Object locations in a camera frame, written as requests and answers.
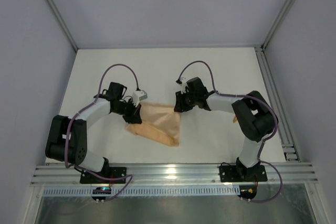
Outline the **peach satin napkin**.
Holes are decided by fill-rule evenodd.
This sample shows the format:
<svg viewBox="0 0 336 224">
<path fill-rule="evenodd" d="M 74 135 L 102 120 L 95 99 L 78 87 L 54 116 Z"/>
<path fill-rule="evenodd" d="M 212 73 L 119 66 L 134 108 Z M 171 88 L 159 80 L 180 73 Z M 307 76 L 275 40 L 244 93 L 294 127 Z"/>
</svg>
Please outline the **peach satin napkin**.
<svg viewBox="0 0 336 224">
<path fill-rule="evenodd" d="M 166 146 L 180 144 L 181 116 L 174 106 L 153 102 L 142 102 L 141 124 L 127 124 L 126 131 L 142 136 Z"/>
</svg>

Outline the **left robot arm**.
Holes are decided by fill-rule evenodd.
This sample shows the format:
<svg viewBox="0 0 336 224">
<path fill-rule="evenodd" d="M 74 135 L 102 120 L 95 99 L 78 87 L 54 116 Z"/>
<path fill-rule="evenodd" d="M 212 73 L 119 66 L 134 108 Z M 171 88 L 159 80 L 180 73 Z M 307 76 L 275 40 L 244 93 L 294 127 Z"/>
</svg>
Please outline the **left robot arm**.
<svg viewBox="0 0 336 224">
<path fill-rule="evenodd" d="M 54 116 L 45 148 L 46 157 L 98 178 L 111 178 L 108 159 L 88 150 L 88 130 L 111 113 L 121 115 L 128 124 L 142 123 L 140 102 L 148 95 L 139 88 L 131 96 L 126 96 L 126 91 L 126 86 L 111 82 L 107 89 L 99 91 L 91 103 L 74 115 Z"/>
</svg>

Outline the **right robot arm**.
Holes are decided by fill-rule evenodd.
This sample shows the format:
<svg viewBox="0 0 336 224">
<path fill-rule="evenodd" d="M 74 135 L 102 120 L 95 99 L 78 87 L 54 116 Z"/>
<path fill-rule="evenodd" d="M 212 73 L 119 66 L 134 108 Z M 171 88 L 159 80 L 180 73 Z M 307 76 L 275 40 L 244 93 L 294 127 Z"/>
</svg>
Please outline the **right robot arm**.
<svg viewBox="0 0 336 224">
<path fill-rule="evenodd" d="M 278 125 L 277 116 L 258 91 L 247 95 L 220 95 L 208 91 L 199 77 L 176 81 L 180 91 L 176 92 L 175 112 L 187 112 L 194 107 L 206 111 L 223 111 L 235 115 L 244 135 L 243 148 L 235 164 L 221 163 L 219 177 L 221 182 L 266 182 L 266 169 L 260 161 L 266 138 Z"/>
</svg>

